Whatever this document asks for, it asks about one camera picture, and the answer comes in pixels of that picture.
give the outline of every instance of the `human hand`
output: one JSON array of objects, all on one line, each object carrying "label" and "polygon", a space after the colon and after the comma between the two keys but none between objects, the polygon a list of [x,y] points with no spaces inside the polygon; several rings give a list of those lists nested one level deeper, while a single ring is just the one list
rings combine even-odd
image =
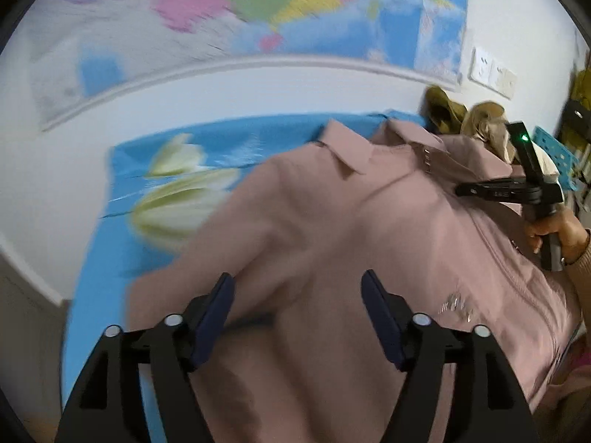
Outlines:
[{"label": "human hand", "polygon": [[535,253],[542,248],[542,236],[558,233],[562,256],[568,264],[577,261],[589,246],[589,234],[572,210],[561,207],[551,217],[525,224],[525,234]]}]

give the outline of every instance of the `blue plastic basket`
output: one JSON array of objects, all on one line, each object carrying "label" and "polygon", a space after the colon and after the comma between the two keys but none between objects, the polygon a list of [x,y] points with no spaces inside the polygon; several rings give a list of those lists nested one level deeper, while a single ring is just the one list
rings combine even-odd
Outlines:
[{"label": "blue plastic basket", "polygon": [[534,143],[548,153],[554,164],[556,164],[560,173],[558,183],[562,186],[563,191],[577,190],[577,184],[573,181],[571,175],[573,169],[578,164],[578,158],[556,138],[539,126],[534,130]]}]

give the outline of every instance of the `white wall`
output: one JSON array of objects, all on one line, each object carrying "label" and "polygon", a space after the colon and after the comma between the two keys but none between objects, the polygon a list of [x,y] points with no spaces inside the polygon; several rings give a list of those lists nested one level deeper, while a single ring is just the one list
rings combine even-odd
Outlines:
[{"label": "white wall", "polygon": [[[453,97],[466,105],[495,99],[511,119],[553,131],[571,69],[581,59],[577,32],[558,1],[470,0],[468,27],[470,47],[481,45],[503,61],[517,73],[518,87],[510,102],[465,81]],[[54,301],[72,297],[105,203],[110,146],[226,117],[387,108],[416,112],[425,89],[418,82],[353,70],[225,71],[127,94],[40,133],[26,54],[26,35],[17,31],[0,56],[0,247]]]}]

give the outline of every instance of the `jacket sleeve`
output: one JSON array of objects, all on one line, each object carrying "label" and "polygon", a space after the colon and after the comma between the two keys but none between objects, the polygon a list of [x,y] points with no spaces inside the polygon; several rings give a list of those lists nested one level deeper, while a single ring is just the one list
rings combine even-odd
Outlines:
[{"label": "jacket sleeve", "polygon": [[308,213],[296,173],[296,166],[281,157],[255,168],[177,260],[131,285],[128,327],[152,327],[182,312],[195,296],[209,293],[223,272],[233,275],[237,285],[229,321],[273,311],[293,296],[297,281],[290,271],[306,246],[298,220]]}]

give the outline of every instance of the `embroidered logo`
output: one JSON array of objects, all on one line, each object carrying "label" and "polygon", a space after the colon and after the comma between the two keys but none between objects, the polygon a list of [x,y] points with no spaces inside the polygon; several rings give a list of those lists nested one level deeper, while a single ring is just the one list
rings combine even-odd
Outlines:
[{"label": "embroidered logo", "polygon": [[473,311],[470,305],[466,302],[465,298],[462,298],[460,293],[452,293],[447,297],[445,303],[441,306],[439,314],[445,313],[446,311],[453,311],[458,313],[460,318],[471,322]]}]

